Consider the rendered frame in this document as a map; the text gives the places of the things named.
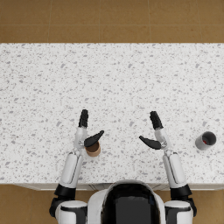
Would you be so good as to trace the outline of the brown cup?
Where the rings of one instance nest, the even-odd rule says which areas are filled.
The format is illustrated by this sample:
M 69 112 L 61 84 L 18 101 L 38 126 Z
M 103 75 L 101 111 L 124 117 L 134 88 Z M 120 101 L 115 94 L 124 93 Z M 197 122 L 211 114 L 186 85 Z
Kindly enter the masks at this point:
M 97 157 L 101 152 L 101 146 L 99 143 L 95 143 L 90 147 L 86 147 L 86 152 L 90 157 Z

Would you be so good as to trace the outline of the grey cup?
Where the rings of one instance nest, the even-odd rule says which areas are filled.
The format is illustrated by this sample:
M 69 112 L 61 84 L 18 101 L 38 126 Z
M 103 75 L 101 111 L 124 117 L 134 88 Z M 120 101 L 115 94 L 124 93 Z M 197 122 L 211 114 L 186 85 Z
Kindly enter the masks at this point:
M 216 135 L 211 131 L 204 132 L 195 140 L 196 147 L 201 151 L 209 149 L 210 147 L 215 145 L 215 143 Z

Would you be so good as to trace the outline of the robot body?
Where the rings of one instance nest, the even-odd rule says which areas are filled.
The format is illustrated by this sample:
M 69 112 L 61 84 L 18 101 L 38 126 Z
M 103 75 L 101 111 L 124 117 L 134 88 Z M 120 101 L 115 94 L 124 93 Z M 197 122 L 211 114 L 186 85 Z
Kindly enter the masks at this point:
M 90 197 L 87 224 L 166 224 L 165 205 L 144 182 L 120 180 Z

